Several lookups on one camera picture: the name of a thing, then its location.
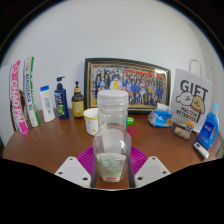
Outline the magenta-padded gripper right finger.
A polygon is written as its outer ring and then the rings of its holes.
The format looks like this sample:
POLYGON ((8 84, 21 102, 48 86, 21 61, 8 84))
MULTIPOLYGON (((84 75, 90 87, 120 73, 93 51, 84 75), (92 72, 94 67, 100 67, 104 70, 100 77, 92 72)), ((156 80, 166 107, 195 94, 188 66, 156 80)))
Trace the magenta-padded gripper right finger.
POLYGON ((132 147, 128 170, 131 188, 140 188, 170 175, 169 170, 156 157, 148 157, 139 149, 132 147))

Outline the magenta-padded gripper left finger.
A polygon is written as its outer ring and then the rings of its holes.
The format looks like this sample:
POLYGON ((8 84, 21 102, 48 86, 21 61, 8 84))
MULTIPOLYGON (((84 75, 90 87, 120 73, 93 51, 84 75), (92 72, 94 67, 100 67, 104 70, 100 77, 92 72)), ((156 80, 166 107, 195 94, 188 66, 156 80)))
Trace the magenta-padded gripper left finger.
POLYGON ((94 153, 93 147, 89 147, 77 157, 69 156, 55 175, 81 187, 90 188, 93 173, 94 153))

